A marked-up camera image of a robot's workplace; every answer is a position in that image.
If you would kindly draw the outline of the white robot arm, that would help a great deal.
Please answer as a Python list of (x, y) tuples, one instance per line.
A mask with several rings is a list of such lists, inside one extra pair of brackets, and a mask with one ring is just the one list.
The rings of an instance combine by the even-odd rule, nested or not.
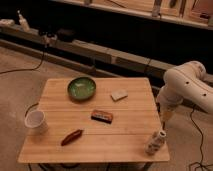
[(204, 82), (206, 69), (199, 61), (190, 61), (168, 69), (163, 76), (156, 101), (162, 122), (167, 122), (184, 99), (213, 114), (213, 87)]

